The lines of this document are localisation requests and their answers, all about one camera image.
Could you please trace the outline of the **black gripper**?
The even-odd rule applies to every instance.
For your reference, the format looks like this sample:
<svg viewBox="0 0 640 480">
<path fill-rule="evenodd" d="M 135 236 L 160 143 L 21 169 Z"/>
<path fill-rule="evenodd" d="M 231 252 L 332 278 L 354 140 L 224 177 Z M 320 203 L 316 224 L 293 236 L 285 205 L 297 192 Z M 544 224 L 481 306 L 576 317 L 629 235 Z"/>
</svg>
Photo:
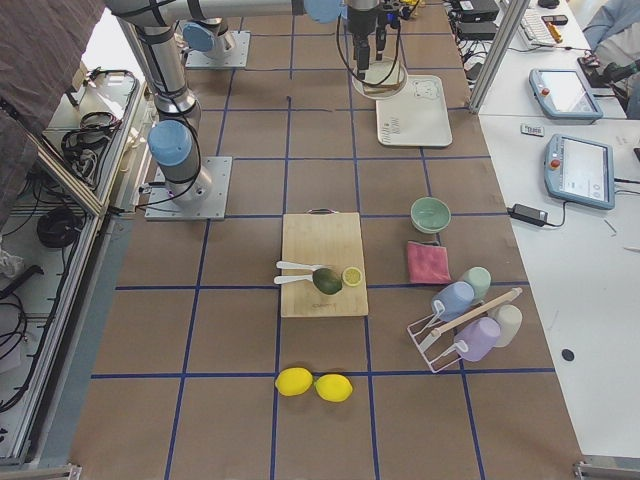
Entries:
<svg viewBox="0 0 640 480">
<path fill-rule="evenodd" d="M 399 24 L 399 1 L 353 0 L 346 2 L 346 25 L 352 36 L 356 78 L 364 80 L 370 64 L 369 36 L 375 36 L 375 53 L 386 48 L 387 27 Z"/>
</svg>

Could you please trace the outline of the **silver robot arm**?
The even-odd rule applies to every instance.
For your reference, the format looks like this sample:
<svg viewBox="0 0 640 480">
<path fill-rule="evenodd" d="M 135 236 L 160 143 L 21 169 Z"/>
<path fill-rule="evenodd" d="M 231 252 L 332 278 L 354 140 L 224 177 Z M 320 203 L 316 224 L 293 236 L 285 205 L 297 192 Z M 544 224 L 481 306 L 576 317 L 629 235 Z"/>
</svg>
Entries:
<svg viewBox="0 0 640 480">
<path fill-rule="evenodd" d="M 184 65 L 191 70 L 222 70 L 247 65 L 250 32 L 231 30 L 225 19 L 180 24 Z"/>
<path fill-rule="evenodd" d="M 335 22 L 352 36 L 354 66 L 347 72 L 365 89 L 385 91 L 399 78 L 396 61 L 381 73 L 386 28 L 399 8 L 387 1 L 109 1 L 135 51 L 154 93 L 160 122 L 148 137 L 152 156 L 164 175 L 165 201 L 180 210 L 204 201 L 213 184 L 199 146 L 201 107 L 185 77 L 181 52 L 175 40 L 179 22 L 198 27 L 205 40 L 203 51 L 215 52 L 224 38 L 228 16 L 307 15 L 317 23 Z"/>
</svg>

